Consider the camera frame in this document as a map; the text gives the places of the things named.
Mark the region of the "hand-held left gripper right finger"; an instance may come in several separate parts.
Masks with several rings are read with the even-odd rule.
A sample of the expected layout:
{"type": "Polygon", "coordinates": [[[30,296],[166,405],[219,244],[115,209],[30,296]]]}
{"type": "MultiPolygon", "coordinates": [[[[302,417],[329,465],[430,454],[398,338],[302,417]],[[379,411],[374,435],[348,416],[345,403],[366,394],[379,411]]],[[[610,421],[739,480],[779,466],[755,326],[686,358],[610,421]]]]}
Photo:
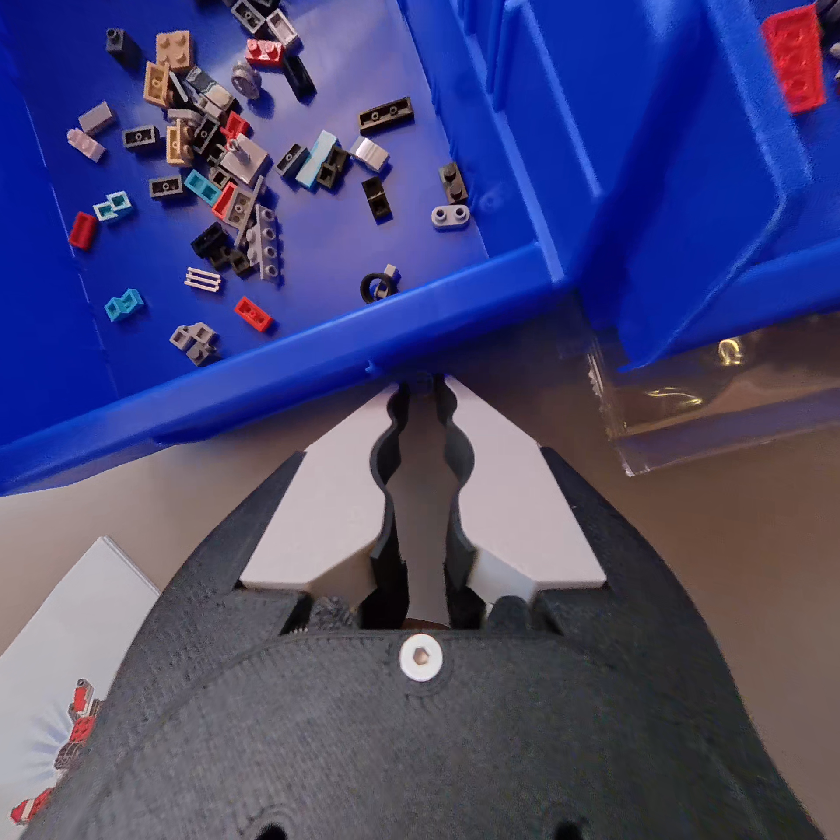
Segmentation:
{"type": "Polygon", "coordinates": [[[606,574],[538,442],[452,375],[436,379],[444,458],[457,487],[444,568],[481,601],[597,589],[606,574]]]}

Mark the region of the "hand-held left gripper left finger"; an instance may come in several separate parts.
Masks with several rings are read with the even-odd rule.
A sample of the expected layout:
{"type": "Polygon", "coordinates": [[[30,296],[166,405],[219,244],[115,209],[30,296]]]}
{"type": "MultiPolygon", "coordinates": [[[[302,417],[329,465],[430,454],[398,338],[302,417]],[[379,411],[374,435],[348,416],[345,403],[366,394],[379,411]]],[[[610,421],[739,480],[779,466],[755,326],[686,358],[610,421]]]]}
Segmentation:
{"type": "Polygon", "coordinates": [[[407,588],[389,479],[406,385],[390,384],[310,444],[242,574],[251,590],[407,588]]]}

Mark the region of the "small clear plastic bag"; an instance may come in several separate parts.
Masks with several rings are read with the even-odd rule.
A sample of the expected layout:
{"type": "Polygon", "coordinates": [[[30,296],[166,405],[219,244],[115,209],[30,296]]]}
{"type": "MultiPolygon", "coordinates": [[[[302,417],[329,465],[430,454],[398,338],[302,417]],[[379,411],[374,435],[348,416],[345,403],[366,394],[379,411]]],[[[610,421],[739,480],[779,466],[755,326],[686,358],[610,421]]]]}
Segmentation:
{"type": "Polygon", "coordinates": [[[627,476],[839,424],[837,311],[636,369],[615,335],[597,333],[587,363],[627,476]]]}

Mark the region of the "red brick plate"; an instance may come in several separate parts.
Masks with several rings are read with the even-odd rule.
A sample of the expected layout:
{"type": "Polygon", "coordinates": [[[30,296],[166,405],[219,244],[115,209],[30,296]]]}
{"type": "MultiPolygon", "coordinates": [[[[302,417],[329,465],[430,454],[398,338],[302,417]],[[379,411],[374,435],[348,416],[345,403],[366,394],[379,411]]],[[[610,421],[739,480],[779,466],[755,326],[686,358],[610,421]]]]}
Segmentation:
{"type": "Polygon", "coordinates": [[[816,4],[772,14],[760,27],[773,73],[791,115],[826,103],[821,28],[816,4]]]}

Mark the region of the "pile of small brick pieces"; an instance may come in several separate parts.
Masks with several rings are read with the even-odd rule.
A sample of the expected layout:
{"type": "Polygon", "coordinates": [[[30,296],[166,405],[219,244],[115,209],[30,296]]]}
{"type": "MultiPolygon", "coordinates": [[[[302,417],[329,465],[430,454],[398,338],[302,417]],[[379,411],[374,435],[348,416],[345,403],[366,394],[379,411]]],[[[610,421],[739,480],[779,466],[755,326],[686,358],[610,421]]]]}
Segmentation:
{"type": "Polygon", "coordinates": [[[64,109],[43,140],[62,208],[94,214],[126,192],[123,220],[100,225],[81,276],[113,375],[124,391],[186,370],[169,349],[179,324],[208,322],[223,352],[242,353],[364,307],[363,276],[396,267],[400,291],[478,264],[480,234],[433,230],[443,202],[438,167],[448,151],[425,78],[393,2],[285,7],[302,36],[301,63],[315,92],[298,99],[282,68],[259,69],[257,99],[238,93],[232,69],[255,36],[225,2],[61,2],[62,48],[45,81],[61,82],[64,109]],[[415,115],[385,137],[381,180],[390,213],[375,219],[349,158],[335,187],[312,188],[277,169],[321,131],[348,150],[356,114],[375,99],[407,94],[415,115]],[[261,201],[277,215],[277,269],[244,268],[244,240],[208,199],[241,185],[222,164],[243,134],[266,154],[261,201]]]}

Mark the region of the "pale blue instruction booklet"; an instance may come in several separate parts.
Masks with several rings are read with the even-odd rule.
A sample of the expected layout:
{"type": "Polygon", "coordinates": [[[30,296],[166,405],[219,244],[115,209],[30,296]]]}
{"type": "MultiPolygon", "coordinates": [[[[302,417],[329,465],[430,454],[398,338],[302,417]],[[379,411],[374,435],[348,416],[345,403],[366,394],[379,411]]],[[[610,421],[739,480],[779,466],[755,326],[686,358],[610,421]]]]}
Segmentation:
{"type": "Polygon", "coordinates": [[[92,544],[1,658],[1,838],[19,838],[78,762],[160,591],[110,537],[92,544]]]}

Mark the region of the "grey desk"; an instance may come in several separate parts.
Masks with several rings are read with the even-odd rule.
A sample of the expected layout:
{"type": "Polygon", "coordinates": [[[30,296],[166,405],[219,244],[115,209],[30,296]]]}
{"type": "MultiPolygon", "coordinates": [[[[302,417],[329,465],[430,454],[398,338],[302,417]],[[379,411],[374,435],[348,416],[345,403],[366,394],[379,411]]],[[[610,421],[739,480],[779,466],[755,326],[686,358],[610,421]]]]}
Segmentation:
{"type": "MultiPolygon", "coordinates": [[[[651,543],[704,616],[771,758],[838,838],[838,428],[629,477],[559,313],[433,362],[559,453],[651,543]]],[[[75,484],[4,497],[5,650],[103,536],[162,590],[294,451],[377,392],[358,385],[75,484]]]]}

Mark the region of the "blue plastic bin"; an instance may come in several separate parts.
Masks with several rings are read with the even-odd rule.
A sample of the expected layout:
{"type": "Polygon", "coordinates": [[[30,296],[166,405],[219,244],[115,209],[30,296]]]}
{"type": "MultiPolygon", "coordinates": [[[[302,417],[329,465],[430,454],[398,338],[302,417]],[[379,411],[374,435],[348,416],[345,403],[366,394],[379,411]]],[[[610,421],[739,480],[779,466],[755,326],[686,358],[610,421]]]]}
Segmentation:
{"type": "Polygon", "coordinates": [[[634,367],[838,309],[838,2],[505,2],[487,85],[561,274],[634,367]],[[816,4],[826,103],[760,31],[816,4]]]}
{"type": "Polygon", "coordinates": [[[159,33],[230,90],[224,2],[2,2],[2,496],[191,444],[532,312],[560,270],[452,2],[288,2],[315,87],[268,71],[241,112],[268,154],[280,278],[205,267],[217,222],[125,130],[159,33]]]}

